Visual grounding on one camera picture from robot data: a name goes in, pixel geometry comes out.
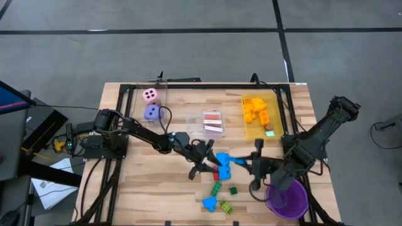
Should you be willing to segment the large clear plastic bin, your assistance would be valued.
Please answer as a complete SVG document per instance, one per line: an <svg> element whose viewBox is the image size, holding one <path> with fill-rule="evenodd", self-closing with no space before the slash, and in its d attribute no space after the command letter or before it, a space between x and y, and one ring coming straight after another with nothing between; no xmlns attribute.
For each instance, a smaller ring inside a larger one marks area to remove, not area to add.
<svg viewBox="0 0 402 226"><path fill-rule="evenodd" d="M144 112L147 107L145 101L143 100L142 93L149 88L154 88L158 92L161 104L159 106L167 106L168 100L168 83L167 82L157 82L156 79L147 79L146 82L139 82L135 86L136 96L133 98L134 106L131 111L131 116L138 120L142 125L146 127L158 127L160 126L160 121L165 122L168 119L166 115L166 110L164 110L164 117L158 121L147 121L144 119Z"/></svg>

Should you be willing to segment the lime green toy brick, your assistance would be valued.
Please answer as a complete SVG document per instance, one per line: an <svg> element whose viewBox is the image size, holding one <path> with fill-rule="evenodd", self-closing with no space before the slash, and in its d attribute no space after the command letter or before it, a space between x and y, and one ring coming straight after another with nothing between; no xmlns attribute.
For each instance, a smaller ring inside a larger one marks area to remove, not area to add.
<svg viewBox="0 0 402 226"><path fill-rule="evenodd" d="M228 203L226 200L220 201L219 205L220 205L221 209L223 209L223 211L228 215L231 215L234 211L232 205L230 203Z"/></svg>

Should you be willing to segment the black mounting bar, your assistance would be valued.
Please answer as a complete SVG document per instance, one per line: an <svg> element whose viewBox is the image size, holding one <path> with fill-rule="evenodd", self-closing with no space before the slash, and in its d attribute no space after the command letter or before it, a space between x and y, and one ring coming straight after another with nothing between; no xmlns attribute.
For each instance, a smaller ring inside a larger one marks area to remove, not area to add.
<svg viewBox="0 0 402 226"><path fill-rule="evenodd" d="M200 77L191 77L191 78L163 78L163 71L157 76L157 82L201 82Z"/></svg>

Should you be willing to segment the yellow plastic bin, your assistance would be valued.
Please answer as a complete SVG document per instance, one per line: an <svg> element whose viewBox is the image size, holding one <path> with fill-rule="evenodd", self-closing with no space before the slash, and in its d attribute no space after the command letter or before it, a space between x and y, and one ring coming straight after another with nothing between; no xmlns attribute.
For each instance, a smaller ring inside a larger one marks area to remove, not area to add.
<svg viewBox="0 0 402 226"><path fill-rule="evenodd" d="M244 128L246 133L247 140L253 139L265 139L265 140L274 140L280 139L281 136L284 134L283 125L281 121L281 114L277 103L276 95L273 92L263 92L263 93L256 93L256 94L243 94L242 95L242 112L244 118L244 99L252 99L259 97L261 98L266 104L266 109L269 115L269 123L274 125L274 136L267 136L265 126L262 126L259 123L259 112L256 112L256 119L252 121L252 123L246 123L244 119Z"/></svg>

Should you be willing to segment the large blue toy brick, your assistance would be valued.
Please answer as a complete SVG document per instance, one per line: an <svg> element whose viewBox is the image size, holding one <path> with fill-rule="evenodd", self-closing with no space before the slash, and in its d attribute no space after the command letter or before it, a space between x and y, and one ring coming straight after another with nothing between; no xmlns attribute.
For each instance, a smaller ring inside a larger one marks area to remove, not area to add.
<svg viewBox="0 0 402 226"><path fill-rule="evenodd" d="M218 166L218 174L220 180L228 180L231 178L231 168L230 168L230 160L229 155L227 153L217 153L216 158L221 163Z"/></svg>

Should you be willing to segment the pink plush die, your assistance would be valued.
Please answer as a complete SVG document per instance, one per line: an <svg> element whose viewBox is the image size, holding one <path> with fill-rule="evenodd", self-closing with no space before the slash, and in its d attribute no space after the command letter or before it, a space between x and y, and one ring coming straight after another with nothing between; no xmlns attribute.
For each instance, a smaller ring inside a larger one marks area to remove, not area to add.
<svg viewBox="0 0 402 226"><path fill-rule="evenodd" d="M142 93L143 100L145 101L146 105L160 105L161 101L158 95L158 92L154 88L146 89Z"/></svg>

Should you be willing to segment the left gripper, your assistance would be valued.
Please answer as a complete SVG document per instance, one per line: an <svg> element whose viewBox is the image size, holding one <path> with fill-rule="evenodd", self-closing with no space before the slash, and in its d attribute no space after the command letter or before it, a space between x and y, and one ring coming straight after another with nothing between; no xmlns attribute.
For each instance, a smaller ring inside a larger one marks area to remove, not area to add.
<svg viewBox="0 0 402 226"><path fill-rule="evenodd" d="M208 142L199 140L197 144L188 144L180 151L180 154L190 162L198 163L189 172L188 179L193 180L197 173L216 173L217 170L213 167L202 163L206 158L208 161L221 166L222 164L217 159L213 152L214 140L210 139Z"/></svg>

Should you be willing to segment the white paper sheets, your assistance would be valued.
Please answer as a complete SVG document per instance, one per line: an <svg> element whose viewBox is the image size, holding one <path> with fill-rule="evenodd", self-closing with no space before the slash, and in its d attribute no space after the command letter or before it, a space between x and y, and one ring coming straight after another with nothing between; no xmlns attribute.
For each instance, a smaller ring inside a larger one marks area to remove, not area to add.
<svg viewBox="0 0 402 226"><path fill-rule="evenodd" d="M50 167L69 173L73 172L71 162L68 158L64 158ZM45 210L51 209L71 193L77 191L77 187L62 185L51 181L32 178L31 182Z"/></svg>

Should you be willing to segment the blue single-stud toy block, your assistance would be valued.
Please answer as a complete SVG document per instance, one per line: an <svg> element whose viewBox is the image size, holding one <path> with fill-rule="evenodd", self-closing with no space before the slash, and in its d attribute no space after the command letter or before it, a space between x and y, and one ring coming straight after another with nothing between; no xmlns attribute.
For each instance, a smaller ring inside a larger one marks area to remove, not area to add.
<svg viewBox="0 0 402 226"><path fill-rule="evenodd" d="M205 198L202 200L202 205L210 212L215 211L215 206L217 204L217 199L215 196L211 196L209 198Z"/></svg>

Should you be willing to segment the black equipment box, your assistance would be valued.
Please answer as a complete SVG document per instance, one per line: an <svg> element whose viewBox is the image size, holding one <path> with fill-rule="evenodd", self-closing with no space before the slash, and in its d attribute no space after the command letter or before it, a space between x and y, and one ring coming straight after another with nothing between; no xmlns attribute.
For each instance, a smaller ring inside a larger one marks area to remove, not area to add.
<svg viewBox="0 0 402 226"><path fill-rule="evenodd" d="M34 153L44 149L51 138L68 121L62 113L49 107L38 98L33 99L36 107L28 110L22 143L23 153L33 158Z"/></svg>

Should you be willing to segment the laptop with blue screen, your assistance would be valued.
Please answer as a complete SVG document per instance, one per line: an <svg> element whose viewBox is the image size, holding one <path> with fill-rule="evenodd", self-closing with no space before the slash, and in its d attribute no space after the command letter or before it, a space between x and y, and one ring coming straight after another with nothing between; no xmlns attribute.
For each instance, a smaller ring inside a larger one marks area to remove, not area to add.
<svg viewBox="0 0 402 226"><path fill-rule="evenodd" d="M0 81L0 181L18 174L28 109L35 105L29 90L20 92Z"/></svg>

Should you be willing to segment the purple plastic bucket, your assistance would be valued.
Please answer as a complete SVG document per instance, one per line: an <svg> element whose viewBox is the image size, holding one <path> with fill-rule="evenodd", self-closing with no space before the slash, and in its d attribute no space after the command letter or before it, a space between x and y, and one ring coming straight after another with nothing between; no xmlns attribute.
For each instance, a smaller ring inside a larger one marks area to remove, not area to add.
<svg viewBox="0 0 402 226"><path fill-rule="evenodd" d="M280 218L298 220L309 208L308 195L298 180L293 180L285 191L269 186L266 190L266 206Z"/></svg>

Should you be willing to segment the small clear plastic bin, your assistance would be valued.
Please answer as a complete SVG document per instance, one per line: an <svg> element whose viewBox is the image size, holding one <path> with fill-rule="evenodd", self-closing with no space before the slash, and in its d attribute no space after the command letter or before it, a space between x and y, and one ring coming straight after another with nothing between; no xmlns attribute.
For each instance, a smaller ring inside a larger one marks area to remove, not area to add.
<svg viewBox="0 0 402 226"><path fill-rule="evenodd" d="M222 124L204 124L203 121L203 113L204 112L220 112L221 113L221 120ZM202 112L190 112L187 116L187 132L189 133L190 137L192 138L209 138L215 139L222 137L225 133L225 117L224 113L221 111L202 111ZM214 126L214 127L221 127L224 129L224 132L213 132L213 131L206 131L204 126Z"/></svg>

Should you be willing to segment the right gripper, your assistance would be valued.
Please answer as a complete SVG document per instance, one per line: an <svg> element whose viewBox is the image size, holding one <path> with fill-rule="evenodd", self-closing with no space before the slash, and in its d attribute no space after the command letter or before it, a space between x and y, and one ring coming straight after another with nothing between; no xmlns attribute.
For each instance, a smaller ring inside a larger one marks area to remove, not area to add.
<svg viewBox="0 0 402 226"><path fill-rule="evenodd" d="M249 174L254 176L254 179L249 184L252 191L258 191L261 187L261 180L266 178L266 175L275 172L280 167L278 158L269 158L262 156L264 147L263 139L255 139L254 146L256 150L248 156L236 157L236 159L251 160Z"/></svg>

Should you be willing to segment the black aluminium rig frame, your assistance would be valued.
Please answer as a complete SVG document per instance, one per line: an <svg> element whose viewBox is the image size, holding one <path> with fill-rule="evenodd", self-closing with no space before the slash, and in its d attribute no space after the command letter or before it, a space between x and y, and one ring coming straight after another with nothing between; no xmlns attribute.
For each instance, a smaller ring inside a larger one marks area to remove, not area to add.
<svg viewBox="0 0 402 226"><path fill-rule="evenodd" d="M286 102L285 112L294 111L301 128L311 128L316 122L308 86L304 83L172 82L168 84L169 129L184 131L190 112L221 111L226 129L216 140L214 150L235 156L249 154L254 142L246 139L241 97L263 92L281 94ZM77 212L68 226L288 225L287 220L249 195L251 176L240 167L234 168L234 176L224 183L219 195L233 206L233 213L228 215L221 208L207 211L202 200L210 193L212 177L202 173L189 180L191 164L183 157L175 153L159 154L149 144L133 137L121 163L119 183L107 193L100 219L85 221L82 215L100 193L105 167L103 160L86 162L76 201ZM231 195L230 187L236 187L237 194Z"/></svg>

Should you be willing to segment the purple plush die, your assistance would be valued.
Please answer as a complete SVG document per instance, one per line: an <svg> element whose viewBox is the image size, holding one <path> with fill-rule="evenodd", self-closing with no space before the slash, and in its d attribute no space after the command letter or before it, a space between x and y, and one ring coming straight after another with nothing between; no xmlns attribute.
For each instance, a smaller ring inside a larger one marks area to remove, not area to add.
<svg viewBox="0 0 402 226"><path fill-rule="evenodd" d="M164 117L164 110L158 105L148 105L144 112L144 119L147 121L158 121Z"/></svg>

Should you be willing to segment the black computer mouse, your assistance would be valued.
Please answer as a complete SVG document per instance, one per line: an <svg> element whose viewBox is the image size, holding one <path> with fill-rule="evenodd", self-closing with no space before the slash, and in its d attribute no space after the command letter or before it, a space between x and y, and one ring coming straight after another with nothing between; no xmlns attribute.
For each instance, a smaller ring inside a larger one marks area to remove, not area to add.
<svg viewBox="0 0 402 226"><path fill-rule="evenodd" d="M0 218L0 226L17 226L19 218L17 210L8 211Z"/></svg>

